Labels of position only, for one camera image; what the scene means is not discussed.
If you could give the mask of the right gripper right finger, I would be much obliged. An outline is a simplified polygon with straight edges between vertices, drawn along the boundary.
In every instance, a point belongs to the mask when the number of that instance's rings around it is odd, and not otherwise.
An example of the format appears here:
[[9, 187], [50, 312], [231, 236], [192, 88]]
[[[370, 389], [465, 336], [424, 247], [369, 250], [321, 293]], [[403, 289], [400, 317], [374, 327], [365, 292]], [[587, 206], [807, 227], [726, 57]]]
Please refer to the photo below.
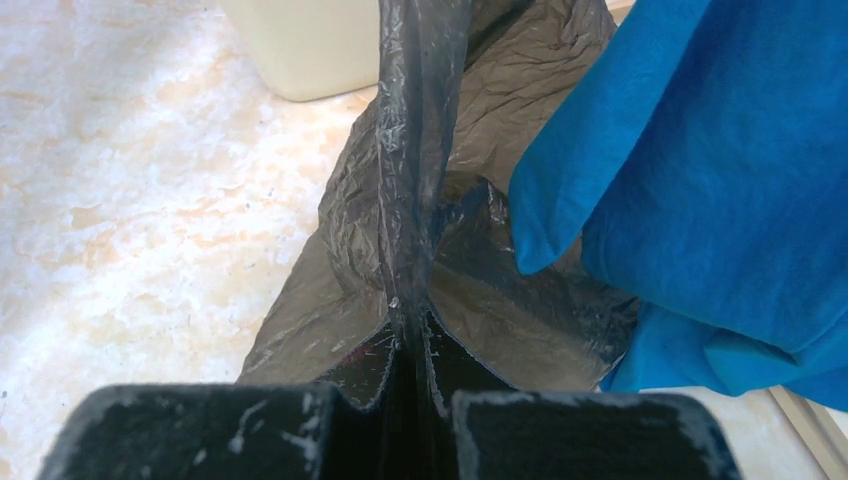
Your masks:
[[678, 394], [509, 387], [429, 310], [410, 317], [419, 479], [737, 479], [717, 420]]

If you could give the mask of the cream plastic trash bin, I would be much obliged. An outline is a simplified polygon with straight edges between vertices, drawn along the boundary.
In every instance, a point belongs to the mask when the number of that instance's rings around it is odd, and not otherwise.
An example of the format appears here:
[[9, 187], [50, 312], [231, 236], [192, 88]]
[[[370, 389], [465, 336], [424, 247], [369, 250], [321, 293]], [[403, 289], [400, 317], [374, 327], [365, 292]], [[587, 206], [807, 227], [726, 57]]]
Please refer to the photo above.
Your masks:
[[218, 3], [260, 77], [296, 102], [377, 83], [376, 0], [232, 0]]

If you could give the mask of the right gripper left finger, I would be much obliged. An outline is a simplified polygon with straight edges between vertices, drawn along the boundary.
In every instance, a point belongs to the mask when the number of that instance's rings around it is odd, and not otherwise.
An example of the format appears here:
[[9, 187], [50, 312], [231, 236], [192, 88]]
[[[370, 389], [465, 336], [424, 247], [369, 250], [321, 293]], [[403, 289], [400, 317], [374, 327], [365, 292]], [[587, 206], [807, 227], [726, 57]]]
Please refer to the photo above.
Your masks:
[[299, 385], [113, 385], [72, 412], [43, 479], [378, 479], [395, 339], [383, 324]]

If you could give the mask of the dark translucent trash bag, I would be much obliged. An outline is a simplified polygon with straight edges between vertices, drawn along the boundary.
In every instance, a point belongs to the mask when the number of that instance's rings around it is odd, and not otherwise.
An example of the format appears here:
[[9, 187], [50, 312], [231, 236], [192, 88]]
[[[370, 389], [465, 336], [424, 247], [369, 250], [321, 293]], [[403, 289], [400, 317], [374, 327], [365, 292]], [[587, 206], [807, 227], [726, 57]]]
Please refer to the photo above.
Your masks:
[[577, 251], [516, 267], [506, 190], [524, 150], [611, 40], [602, 1], [383, 1], [376, 98], [354, 122], [244, 384], [315, 379], [378, 327], [432, 309], [528, 390], [594, 390], [636, 300]]

